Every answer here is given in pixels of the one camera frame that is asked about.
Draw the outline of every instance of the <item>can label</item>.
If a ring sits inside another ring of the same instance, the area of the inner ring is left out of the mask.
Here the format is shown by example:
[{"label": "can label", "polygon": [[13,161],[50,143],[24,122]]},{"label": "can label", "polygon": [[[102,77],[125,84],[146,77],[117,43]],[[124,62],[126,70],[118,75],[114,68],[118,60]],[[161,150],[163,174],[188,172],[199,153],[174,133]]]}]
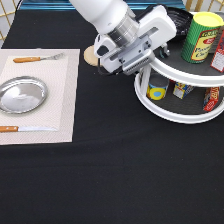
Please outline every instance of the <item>can label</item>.
[{"label": "can label", "polygon": [[207,57],[218,31],[219,29],[214,29],[206,30],[200,33],[197,44],[191,56],[191,60],[202,61]]},{"label": "can label", "polygon": [[147,89],[147,97],[153,100],[161,100],[166,96],[168,86],[166,87],[156,87],[149,84]]}]

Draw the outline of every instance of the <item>knife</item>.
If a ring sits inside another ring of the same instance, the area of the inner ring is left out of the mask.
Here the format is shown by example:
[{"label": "knife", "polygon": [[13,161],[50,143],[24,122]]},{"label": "knife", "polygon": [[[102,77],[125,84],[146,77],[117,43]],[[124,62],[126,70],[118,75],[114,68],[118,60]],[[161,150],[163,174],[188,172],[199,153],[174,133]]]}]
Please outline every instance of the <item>knife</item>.
[{"label": "knife", "polygon": [[0,132],[24,132],[24,131],[57,131],[49,127],[18,127],[18,126],[0,126]]},{"label": "knife", "polygon": [[41,57],[15,58],[13,59],[13,61],[15,63],[23,63],[23,62],[42,61],[42,60],[58,60],[60,58],[63,58],[64,56],[65,54],[61,53],[47,58],[41,58]]}]

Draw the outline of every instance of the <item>plate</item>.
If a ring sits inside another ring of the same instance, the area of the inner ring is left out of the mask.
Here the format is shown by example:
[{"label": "plate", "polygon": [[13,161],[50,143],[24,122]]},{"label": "plate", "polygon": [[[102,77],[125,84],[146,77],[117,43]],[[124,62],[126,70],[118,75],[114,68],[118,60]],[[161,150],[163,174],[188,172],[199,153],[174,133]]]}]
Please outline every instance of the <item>plate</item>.
[{"label": "plate", "polygon": [[193,19],[193,15],[183,9],[168,7],[168,16],[175,23],[177,34],[171,41],[184,40]]},{"label": "plate", "polygon": [[0,110],[21,114],[40,106],[48,94],[45,83],[37,78],[22,76],[0,86]]}]

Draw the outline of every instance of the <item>utensil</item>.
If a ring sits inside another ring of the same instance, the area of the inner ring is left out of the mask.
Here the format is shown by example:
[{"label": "utensil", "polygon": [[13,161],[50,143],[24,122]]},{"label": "utensil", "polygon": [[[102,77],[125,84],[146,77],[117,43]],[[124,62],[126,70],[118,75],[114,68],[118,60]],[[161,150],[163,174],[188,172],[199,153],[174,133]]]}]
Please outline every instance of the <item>utensil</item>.
[{"label": "utensil", "polygon": [[0,86],[0,110],[21,114],[40,106],[48,94],[41,80],[22,76],[11,79]]},{"label": "utensil", "polygon": [[42,61],[42,60],[58,60],[58,59],[63,58],[64,56],[65,56],[65,54],[61,53],[61,54],[57,54],[57,55],[47,57],[47,58],[41,58],[41,57],[15,58],[15,59],[13,59],[13,61],[15,63],[23,63],[23,62]]},{"label": "utensil", "polygon": [[0,126],[0,132],[29,132],[29,131],[57,131],[57,129],[49,127]]}]

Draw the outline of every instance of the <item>green can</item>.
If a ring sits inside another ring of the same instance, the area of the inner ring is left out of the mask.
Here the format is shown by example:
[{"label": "green can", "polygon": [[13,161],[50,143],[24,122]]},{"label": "green can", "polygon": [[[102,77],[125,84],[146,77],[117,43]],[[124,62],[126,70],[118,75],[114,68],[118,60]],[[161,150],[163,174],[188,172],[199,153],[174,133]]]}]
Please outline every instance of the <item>green can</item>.
[{"label": "green can", "polygon": [[211,12],[194,15],[181,57],[190,63],[201,63],[208,56],[220,26],[224,24],[221,16]]}]

